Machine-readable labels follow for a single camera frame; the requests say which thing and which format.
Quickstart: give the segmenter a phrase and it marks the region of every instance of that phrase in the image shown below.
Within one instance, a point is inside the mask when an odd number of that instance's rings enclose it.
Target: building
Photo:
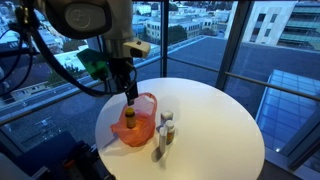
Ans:
[[[43,39],[43,41],[46,43],[50,51],[54,54],[60,53],[61,49],[63,47],[62,39],[59,37],[53,36],[48,30],[46,29],[40,29],[39,33]]]
[[[233,3],[225,38],[229,37],[237,2]],[[277,45],[296,2],[256,1],[246,27],[243,42]]]
[[[8,77],[10,87],[15,87],[20,83],[26,74],[28,67],[16,68],[12,75]],[[11,96],[15,101],[23,100],[32,94],[48,89],[46,86],[47,79],[51,73],[47,63],[33,64],[27,80],[19,87],[19,89],[11,92]]]
[[[233,4],[225,38],[229,37]],[[319,2],[255,2],[243,42],[320,50]]]
[[[229,19],[229,15],[230,15],[230,11],[227,10],[216,10],[214,11],[214,16],[215,18],[217,18],[217,20],[219,22],[228,22]]]
[[[277,45],[319,51],[320,3],[297,3]]]
[[[141,38],[144,35],[144,25],[142,24],[133,24],[132,25],[132,30],[134,33],[134,36],[137,38]]]
[[[147,35],[151,37],[154,42],[160,40],[161,26],[160,21],[147,21],[146,23]],[[193,38],[200,34],[201,23],[192,22],[191,19],[186,17],[175,17],[169,19],[168,27],[182,26],[187,33],[187,38]]]
[[[139,5],[136,10],[136,14],[139,15],[151,15],[151,6],[150,5]]]

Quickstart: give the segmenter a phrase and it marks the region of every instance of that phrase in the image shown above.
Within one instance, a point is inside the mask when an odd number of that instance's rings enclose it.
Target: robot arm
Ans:
[[[133,104],[138,96],[136,82],[129,86],[133,57],[146,57],[150,45],[133,37],[131,0],[21,0],[22,5],[30,3],[66,37],[86,39],[102,35],[110,55],[110,72],[119,82],[117,88],[124,89],[128,104]]]

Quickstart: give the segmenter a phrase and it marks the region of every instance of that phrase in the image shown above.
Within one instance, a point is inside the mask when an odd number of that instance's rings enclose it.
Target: small bottle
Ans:
[[[167,144],[170,144],[173,141],[174,138],[174,123],[172,120],[168,120],[166,122],[167,127]]]
[[[133,108],[126,109],[127,128],[132,129],[136,127],[136,118]]]
[[[159,149],[161,154],[164,154],[166,152],[166,145],[167,145],[167,128],[161,127],[159,130]]]
[[[166,121],[173,120],[173,113],[171,111],[165,111],[161,113],[161,126],[166,124]]]

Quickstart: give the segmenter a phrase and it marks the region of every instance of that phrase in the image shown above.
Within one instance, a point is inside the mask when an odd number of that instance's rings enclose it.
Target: white round table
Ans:
[[[209,85],[179,78],[138,83],[139,93],[157,98],[156,124],[170,110],[174,141],[158,154],[159,134],[142,147],[125,145],[111,132],[126,104],[113,96],[96,124],[96,144],[108,170],[120,180],[257,179],[264,163],[264,143],[252,116],[236,100]]]

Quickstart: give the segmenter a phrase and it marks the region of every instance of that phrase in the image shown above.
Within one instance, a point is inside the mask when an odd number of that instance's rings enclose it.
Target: orange bag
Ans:
[[[156,126],[155,115],[157,110],[157,99],[151,93],[139,94],[134,100],[134,105],[130,106],[135,111],[136,126],[127,128],[125,111],[126,104],[119,117],[119,121],[110,126],[112,133],[117,133],[120,140],[131,147],[145,145],[154,135]]]

